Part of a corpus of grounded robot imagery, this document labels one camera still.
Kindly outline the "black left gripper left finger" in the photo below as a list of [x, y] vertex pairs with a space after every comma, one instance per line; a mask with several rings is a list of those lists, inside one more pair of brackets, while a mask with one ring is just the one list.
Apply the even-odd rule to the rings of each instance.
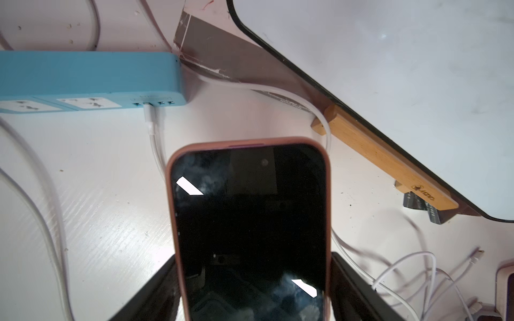
[[180, 298], [173, 255], [111, 320], [176, 320]]

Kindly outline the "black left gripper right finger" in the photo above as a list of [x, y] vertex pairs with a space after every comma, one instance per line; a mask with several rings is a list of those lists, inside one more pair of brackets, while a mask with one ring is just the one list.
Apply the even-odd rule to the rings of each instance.
[[330, 301], [336, 321], [402, 320], [336, 252], [331, 254]]

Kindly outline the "phone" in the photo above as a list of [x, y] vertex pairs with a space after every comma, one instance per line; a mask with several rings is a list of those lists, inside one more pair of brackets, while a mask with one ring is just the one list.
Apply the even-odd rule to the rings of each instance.
[[513, 264], [497, 271], [495, 308], [503, 320], [513, 320]]
[[186, 320], [328, 320], [329, 160], [304, 137], [190, 144], [166, 183]]

